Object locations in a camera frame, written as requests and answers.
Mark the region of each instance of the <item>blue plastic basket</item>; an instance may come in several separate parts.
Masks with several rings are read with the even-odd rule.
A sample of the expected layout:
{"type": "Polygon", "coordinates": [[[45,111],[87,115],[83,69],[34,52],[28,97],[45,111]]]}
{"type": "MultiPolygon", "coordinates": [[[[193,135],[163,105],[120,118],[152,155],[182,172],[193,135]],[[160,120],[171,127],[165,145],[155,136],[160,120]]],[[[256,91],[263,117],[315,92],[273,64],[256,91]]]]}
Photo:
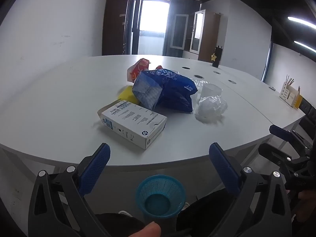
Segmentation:
{"type": "Polygon", "coordinates": [[[185,190],[173,177],[154,175],[139,185],[136,202],[145,215],[167,219],[176,216],[183,208],[185,190]]]}

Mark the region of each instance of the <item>black leather sofa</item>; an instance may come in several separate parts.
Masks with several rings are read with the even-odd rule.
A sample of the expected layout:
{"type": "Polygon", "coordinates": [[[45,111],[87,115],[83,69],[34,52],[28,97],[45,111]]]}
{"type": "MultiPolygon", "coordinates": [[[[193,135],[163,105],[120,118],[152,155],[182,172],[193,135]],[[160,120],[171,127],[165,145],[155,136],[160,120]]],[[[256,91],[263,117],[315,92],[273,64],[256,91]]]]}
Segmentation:
{"type": "Polygon", "coordinates": [[[305,116],[300,121],[300,126],[313,140],[316,131],[316,109],[304,98],[299,108],[305,113],[305,116]]]}

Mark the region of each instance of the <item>human hand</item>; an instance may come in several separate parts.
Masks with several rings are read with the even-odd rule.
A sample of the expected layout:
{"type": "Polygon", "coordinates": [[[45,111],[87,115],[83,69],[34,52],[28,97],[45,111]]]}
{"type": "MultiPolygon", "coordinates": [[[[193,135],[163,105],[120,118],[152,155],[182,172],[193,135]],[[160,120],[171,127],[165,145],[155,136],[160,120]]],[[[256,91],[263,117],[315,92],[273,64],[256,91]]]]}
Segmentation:
{"type": "Polygon", "coordinates": [[[130,235],[129,237],[160,237],[161,229],[160,226],[155,222],[151,222],[149,225],[145,226],[143,230],[130,235]]]}
{"type": "Polygon", "coordinates": [[[298,198],[302,201],[296,210],[296,220],[304,223],[312,214],[316,207],[316,190],[305,190],[298,194],[298,198]]]}

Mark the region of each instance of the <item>black tumbler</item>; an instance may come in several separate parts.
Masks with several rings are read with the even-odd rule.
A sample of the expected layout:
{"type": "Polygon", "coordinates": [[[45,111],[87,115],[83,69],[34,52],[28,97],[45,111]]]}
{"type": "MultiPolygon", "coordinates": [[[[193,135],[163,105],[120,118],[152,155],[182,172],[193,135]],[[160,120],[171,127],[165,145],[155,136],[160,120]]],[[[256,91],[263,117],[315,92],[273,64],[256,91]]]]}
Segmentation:
{"type": "Polygon", "coordinates": [[[212,66],[218,68],[219,62],[221,60],[223,53],[223,49],[218,47],[215,47],[214,53],[211,56],[211,62],[213,63],[212,66]]]}

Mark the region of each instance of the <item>metal pivot bolt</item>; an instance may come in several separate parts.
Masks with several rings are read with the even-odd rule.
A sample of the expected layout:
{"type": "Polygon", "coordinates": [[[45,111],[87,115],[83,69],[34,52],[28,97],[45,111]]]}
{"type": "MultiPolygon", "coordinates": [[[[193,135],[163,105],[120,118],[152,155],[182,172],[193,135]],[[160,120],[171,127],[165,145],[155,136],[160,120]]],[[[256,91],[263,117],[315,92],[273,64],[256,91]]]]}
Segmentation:
{"type": "Polygon", "coordinates": [[[273,175],[274,175],[275,177],[280,177],[280,173],[279,173],[278,171],[274,171],[274,172],[273,172],[273,175]]]}
{"type": "Polygon", "coordinates": [[[39,176],[44,176],[44,175],[45,175],[45,171],[44,170],[39,172],[39,176]]]}
{"type": "Polygon", "coordinates": [[[251,173],[251,172],[252,172],[251,168],[248,167],[248,166],[244,167],[244,171],[245,171],[246,173],[251,173]]]}
{"type": "Polygon", "coordinates": [[[75,169],[76,169],[76,168],[75,168],[74,166],[69,166],[69,167],[67,168],[67,172],[68,172],[68,173],[74,172],[75,169]]]}

